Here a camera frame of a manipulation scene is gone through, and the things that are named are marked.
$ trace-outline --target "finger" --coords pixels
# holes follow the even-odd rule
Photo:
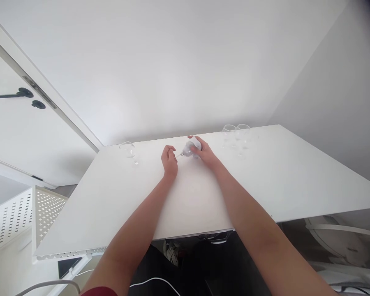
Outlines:
[[[200,138],[199,136],[188,136],[188,138],[193,138],[195,137],[201,144],[201,148],[203,148],[204,146],[208,145],[207,142],[205,142],[202,138]]]
[[[173,152],[173,149],[169,149],[169,160],[173,160],[173,159],[175,159],[176,157],[175,157],[175,155],[174,155],[174,152]]]
[[[167,155],[167,153],[169,152],[169,146],[166,145],[164,148],[163,148],[163,152],[162,152],[162,157],[161,159],[167,159],[169,156]]]
[[[201,154],[201,151],[199,149],[197,149],[196,147],[191,147],[190,150],[192,150],[192,152],[194,154],[197,154],[197,155],[200,155]]]

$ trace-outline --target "perforated metal panel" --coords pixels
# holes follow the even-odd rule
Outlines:
[[[35,219],[36,219],[36,247],[40,245],[48,230],[59,215],[68,198],[52,191],[36,187],[35,192]]]
[[[32,225],[32,188],[0,205],[0,247]]]

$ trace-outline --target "forearm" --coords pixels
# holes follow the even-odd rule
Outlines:
[[[104,253],[105,257],[126,267],[131,273],[136,270],[152,241],[173,182],[173,178],[162,178],[115,235]]]
[[[213,172],[221,188],[230,220],[251,256],[266,246],[286,239],[270,215],[221,163]]]
[[[270,292],[273,295],[334,295],[270,215],[226,168],[220,164],[213,172],[230,220]]]
[[[127,295],[131,278],[147,252],[174,178],[163,177],[114,236],[81,294],[106,286]]]

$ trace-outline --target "wine glass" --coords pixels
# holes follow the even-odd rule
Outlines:
[[[250,134],[251,134],[251,128],[246,124],[239,124],[236,126],[236,130],[234,131],[234,137],[236,138],[236,141],[239,143],[239,152],[238,155],[243,155],[243,150],[248,149],[248,144],[250,141]]]
[[[136,148],[134,147],[132,142],[124,142],[119,145],[119,149],[121,149],[127,158],[132,158],[134,164],[139,164],[139,162],[135,159],[136,157]]]
[[[223,144],[222,148],[225,148],[226,146],[230,145],[230,142],[233,141],[234,136],[234,130],[236,127],[234,125],[225,125],[222,130],[222,137],[223,137]]]

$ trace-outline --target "door handle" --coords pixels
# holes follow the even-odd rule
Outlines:
[[[34,97],[33,93],[27,88],[19,88],[19,91],[14,95],[0,95],[0,99],[6,99],[11,97]]]

